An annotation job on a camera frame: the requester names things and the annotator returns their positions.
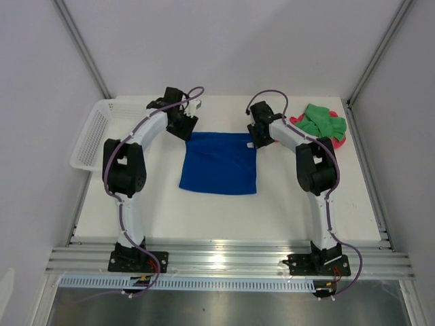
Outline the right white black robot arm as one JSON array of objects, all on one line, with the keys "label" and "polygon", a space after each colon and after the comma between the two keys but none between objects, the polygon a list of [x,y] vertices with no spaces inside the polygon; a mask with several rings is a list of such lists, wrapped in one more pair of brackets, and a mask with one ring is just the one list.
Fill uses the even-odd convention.
[{"label": "right white black robot arm", "polygon": [[313,218],[306,268],[312,268],[315,274],[327,273],[343,256],[332,221],[332,192],[340,177],[331,140],[313,138],[287,122],[282,114],[274,113],[264,101],[248,107],[246,114],[251,117],[247,129],[257,149],[276,141],[294,152],[297,181],[309,197]]}]

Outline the blue microfiber towel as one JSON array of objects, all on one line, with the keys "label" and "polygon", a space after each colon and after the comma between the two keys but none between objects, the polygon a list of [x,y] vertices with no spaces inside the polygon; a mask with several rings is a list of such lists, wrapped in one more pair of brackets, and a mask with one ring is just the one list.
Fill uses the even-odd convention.
[{"label": "blue microfiber towel", "polygon": [[194,132],[186,142],[179,187],[203,194],[254,195],[256,154],[248,133]]}]

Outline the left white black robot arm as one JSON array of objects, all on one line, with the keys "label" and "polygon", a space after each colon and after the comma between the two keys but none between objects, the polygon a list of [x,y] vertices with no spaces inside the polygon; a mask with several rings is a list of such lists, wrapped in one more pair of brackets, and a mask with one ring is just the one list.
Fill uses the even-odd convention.
[{"label": "left white black robot arm", "polygon": [[140,203],[147,181],[144,152],[164,131],[190,140],[203,92],[202,86],[189,92],[168,87],[163,96],[146,106],[144,116],[124,139],[104,142],[103,185],[106,194],[116,201],[120,231],[109,260],[110,272],[166,272],[169,254],[146,248]]}]

